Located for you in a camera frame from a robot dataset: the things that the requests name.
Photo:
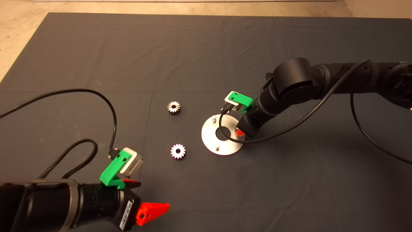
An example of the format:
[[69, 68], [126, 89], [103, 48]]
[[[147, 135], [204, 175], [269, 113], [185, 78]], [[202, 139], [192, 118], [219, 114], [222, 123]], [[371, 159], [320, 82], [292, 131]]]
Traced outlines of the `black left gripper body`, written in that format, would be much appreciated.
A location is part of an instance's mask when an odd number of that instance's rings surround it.
[[79, 226], [108, 221], [121, 232], [130, 231], [135, 226], [142, 201], [129, 188], [81, 184], [79, 193]]

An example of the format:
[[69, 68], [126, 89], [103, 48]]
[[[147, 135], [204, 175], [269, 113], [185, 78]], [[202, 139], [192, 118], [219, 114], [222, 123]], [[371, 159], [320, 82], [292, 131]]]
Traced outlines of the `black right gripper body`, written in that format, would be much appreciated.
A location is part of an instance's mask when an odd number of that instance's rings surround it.
[[238, 122], [238, 130], [249, 138], [257, 135], [260, 128], [277, 115], [274, 107], [278, 103], [276, 98], [259, 96]]

